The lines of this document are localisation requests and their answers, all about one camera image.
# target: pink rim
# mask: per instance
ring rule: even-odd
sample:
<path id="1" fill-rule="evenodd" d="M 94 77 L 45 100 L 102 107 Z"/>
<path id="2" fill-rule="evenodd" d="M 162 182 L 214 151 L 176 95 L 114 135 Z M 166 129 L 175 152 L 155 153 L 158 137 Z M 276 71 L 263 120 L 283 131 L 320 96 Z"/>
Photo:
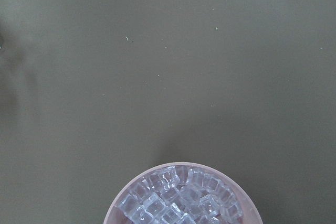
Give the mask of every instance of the pink rim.
<path id="1" fill-rule="evenodd" d="M 205 166 L 205 165 L 200 165 L 200 164 L 195 164 L 195 163 L 188 163 L 188 162 L 176 162 L 176 163 L 168 163 L 168 164 L 163 164 L 159 165 L 153 168 L 150 168 L 143 172 L 142 174 L 138 175 L 134 179 L 132 179 L 116 196 L 114 201 L 112 202 L 106 216 L 103 224 L 121 224 L 120 219 L 122 218 L 122 215 L 120 215 L 120 212 L 116 211 L 116 204 L 119 199 L 123 196 L 123 194 L 126 192 L 126 190 L 131 186 L 135 181 L 137 181 L 139 178 L 157 170 L 163 167 L 168 167 L 168 166 L 173 166 L 173 165 L 186 165 L 189 167 L 199 167 L 203 168 L 205 170 L 208 170 L 209 172 L 217 175 L 220 179 L 222 179 L 227 185 L 229 185 L 234 193 L 236 194 L 243 212 L 243 224 L 263 224 L 260 214 L 258 213 L 258 210 L 256 206 L 253 204 L 252 200 L 248 197 L 248 195 L 244 192 L 244 190 L 237 184 L 235 183 L 232 179 L 230 179 L 228 176 L 224 175 L 223 173 Z"/>

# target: gray tabletop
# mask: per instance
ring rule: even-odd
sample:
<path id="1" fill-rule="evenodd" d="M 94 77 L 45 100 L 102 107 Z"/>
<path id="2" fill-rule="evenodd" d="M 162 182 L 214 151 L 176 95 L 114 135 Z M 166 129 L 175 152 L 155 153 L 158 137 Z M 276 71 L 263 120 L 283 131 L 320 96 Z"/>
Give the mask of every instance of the gray tabletop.
<path id="1" fill-rule="evenodd" d="M 264 223 L 334 223 L 336 0 L 0 0 L 0 222 L 102 223 L 201 163 Z"/>

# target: pink bowl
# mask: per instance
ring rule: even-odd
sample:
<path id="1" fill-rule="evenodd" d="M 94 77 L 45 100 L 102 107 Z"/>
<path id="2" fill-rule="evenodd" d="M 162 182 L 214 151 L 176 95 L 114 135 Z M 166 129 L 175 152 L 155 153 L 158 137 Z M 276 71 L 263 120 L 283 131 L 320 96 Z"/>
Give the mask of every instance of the pink bowl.
<path id="1" fill-rule="evenodd" d="M 200 165 L 200 164 L 195 164 L 195 163 L 186 163 L 186 162 L 176 162 L 176 163 L 169 163 L 169 164 L 164 164 L 164 165 L 159 165 L 156 167 L 153 167 L 146 172 L 140 174 L 139 176 L 135 177 L 132 179 L 121 191 L 120 193 L 116 196 L 114 201 L 112 202 L 105 220 L 104 224 L 125 224 L 127 221 L 127 218 L 124 216 L 124 214 L 116 207 L 118 203 L 121 201 L 121 199 L 124 198 L 125 194 L 127 193 L 127 189 L 129 186 L 131 186 L 134 182 L 136 182 L 138 179 L 141 177 L 152 173 L 153 171 L 172 166 L 172 165 L 186 165 L 189 167 L 199 167 L 207 170 L 209 173 L 215 174 L 218 176 L 224 183 L 226 183 L 228 186 L 231 187 L 231 189 L 234 191 L 234 193 L 237 196 L 237 199 L 240 202 L 240 205 L 243 209 L 243 224 L 263 224 L 261 217 L 257 211 L 256 206 L 253 204 L 252 200 L 248 197 L 248 195 L 241 189 L 240 186 L 238 186 L 232 179 L 230 179 L 228 176 L 224 175 L 223 173 L 212 169 L 208 166 L 205 165 Z"/>

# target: round container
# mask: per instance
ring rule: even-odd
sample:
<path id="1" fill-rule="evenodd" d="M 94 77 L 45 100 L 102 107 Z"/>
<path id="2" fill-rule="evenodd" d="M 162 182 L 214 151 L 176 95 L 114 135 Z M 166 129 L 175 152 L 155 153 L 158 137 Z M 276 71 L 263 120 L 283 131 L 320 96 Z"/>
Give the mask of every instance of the round container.
<path id="1" fill-rule="evenodd" d="M 146 172 L 140 174 L 139 176 L 135 177 L 132 179 L 121 191 L 120 193 L 116 196 L 114 201 L 112 202 L 105 220 L 104 224 L 124 224 L 127 221 L 127 217 L 124 216 L 122 211 L 120 211 L 116 206 L 118 203 L 124 198 L 124 196 L 127 193 L 127 189 L 138 179 L 140 179 L 143 176 L 146 176 L 147 174 L 150 174 L 154 172 L 157 169 L 160 168 L 165 168 L 168 166 L 176 166 L 176 165 L 185 165 L 188 167 L 199 167 L 202 169 L 205 169 L 208 173 L 216 175 L 218 178 L 220 178 L 224 183 L 226 183 L 228 186 L 231 187 L 231 189 L 234 191 L 236 194 L 236 197 L 242 207 L 243 210 L 243 219 L 242 219 L 242 224 L 263 224 L 261 217 L 257 211 L 256 206 L 253 204 L 252 200 L 248 197 L 248 195 L 244 192 L 243 189 L 241 189 L 240 186 L 238 186 L 232 179 L 230 179 L 228 176 L 224 175 L 223 173 L 212 169 L 208 166 L 205 165 L 200 165 L 200 164 L 195 164 L 195 163 L 186 163 L 186 162 L 176 162 L 176 163 L 169 163 L 169 164 L 164 164 L 164 165 L 159 165 L 156 167 L 153 167 Z"/>

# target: bowl of clear cubes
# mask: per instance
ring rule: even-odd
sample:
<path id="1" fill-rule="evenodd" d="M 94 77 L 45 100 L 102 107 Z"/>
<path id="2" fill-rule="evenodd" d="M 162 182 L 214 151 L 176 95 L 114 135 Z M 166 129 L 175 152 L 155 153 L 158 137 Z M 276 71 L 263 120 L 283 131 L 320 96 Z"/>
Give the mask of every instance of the bowl of clear cubes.
<path id="1" fill-rule="evenodd" d="M 194 163 L 147 170 L 117 195 L 104 224 L 263 224 L 248 195 L 229 177 Z"/>

